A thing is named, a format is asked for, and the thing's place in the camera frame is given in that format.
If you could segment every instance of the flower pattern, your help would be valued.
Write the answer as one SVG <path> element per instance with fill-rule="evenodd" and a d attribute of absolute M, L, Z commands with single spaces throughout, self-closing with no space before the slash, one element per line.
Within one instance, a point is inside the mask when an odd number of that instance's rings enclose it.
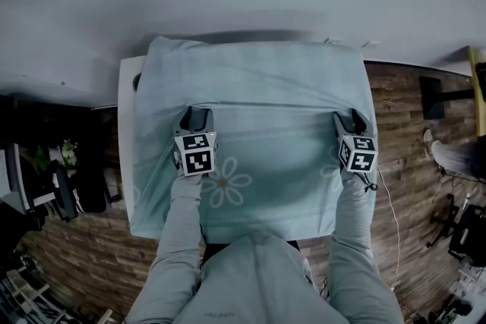
<path fill-rule="evenodd" d="M 339 171 L 339 159 L 337 157 L 337 146 L 331 146 L 329 148 L 329 157 L 332 163 L 330 165 L 325 165 L 320 171 L 319 175 L 326 180 L 331 181 L 331 189 L 338 190 L 341 185 L 341 174 Z"/>
<path fill-rule="evenodd" d="M 250 175 L 238 174 L 235 171 L 238 161 L 235 157 L 228 157 L 224 160 L 221 170 L 216 166 L 209 177 L 203 179 L 201 192 L 210 192 L 210 206 L 213 208 L 221 207 L 226 198 L 234 206 L 243 204 L 243 195 L 236 188 L 247 187 L 253 181 Z"/>

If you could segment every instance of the gray hoodie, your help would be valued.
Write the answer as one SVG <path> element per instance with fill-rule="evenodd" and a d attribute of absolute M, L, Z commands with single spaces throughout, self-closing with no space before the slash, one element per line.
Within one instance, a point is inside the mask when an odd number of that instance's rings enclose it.
<path fill-rule="evenodd" d="M 127 322 L 403 322 L 395 295 L 373 261 L 365 186 L 345 171 L 342 179 L 329 303 L 317 293 L 308 261 L 265 231 L 230 244 L 200 271 L 200 177 L 179 175 L 156 259 Z"/>

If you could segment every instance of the wooden floor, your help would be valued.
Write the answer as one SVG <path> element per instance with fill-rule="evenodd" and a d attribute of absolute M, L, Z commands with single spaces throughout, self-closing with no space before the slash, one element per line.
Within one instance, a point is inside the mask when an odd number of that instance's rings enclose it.
<path fill-rule="evenodd" d="M 426 127 L 445 143 L 474 141 L 474 101 L 447 103 L 446 119 L 426 122 L 422 119 L 418 77 L 440 78 L 445 91 L 472 85 L 466 77 L 419 68 L 367 64 L 366 69 L 379 130 L 380 169 L 390 189 L 401 233 L 395 293 L 406 322 L 411 322 L 416 313 L 427 316 L 429 311 L 440 309 L 457 274 L 458 263 L 447 254 L 448 242 L 442 241 L 431 249 L 425 247 L 440 229 L 429 223 L 432 213 L 447 212 L 449 192 L 456 195 L 459 205 L 466 192 L 473 194 L 476 203 L 486 203 L 485 187 L 441 176 L 422 145 Z M 114 160 L 116 141 L 114 130 L 110 153 Z M 109 177 L 111 188 L 120 191 L 119 171 L 111 169 Z M 373 251 L 383 280 L 391 285 L 396 270 L 396 223 L 387 192 L 380 181 L 378 184 L 371 226 Z M 328 242 L 328 237 L 299 242 L 311 263 L 314 280 L 320 283 L 327 272 Z M 30 232 L 22 244 L 39 260 L 43 278 L 64 304 L 98 315 L 112 308 L 115 318 L 121 321 L 144 284 L 157 242 L 129 234 L 120 202 L 105 214 L 81 215 L 69 224 L 50 218 L 42 232 Z"/>

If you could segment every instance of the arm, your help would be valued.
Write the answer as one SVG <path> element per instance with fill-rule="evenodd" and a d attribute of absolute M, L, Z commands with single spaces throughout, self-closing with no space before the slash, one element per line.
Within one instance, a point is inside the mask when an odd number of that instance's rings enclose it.
<path fill-rule="evenodd" d="M 199 275 L 200 175 L 179 176 L 156 259 L 127 322 L 172 322 L 194 296 Z"/>
<path fill-rule="evenodd" d="M 395 295 L 380 278 L 371 252 L 364 183 L 342 172 L 330 251 L 330 304 L 351 324 L 401 323 Z"/>

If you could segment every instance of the white table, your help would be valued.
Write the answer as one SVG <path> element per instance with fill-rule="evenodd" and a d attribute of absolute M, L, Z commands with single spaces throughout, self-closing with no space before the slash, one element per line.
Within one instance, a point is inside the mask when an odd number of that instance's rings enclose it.
<path fill-rule="evenodd" d="M 118 148 L 121 182 L 127 207 L 128 221 L 134 213 L 134 78 L 141 73 L 145 56 L 126 58 L 120 63 L 118 84 Z"/>

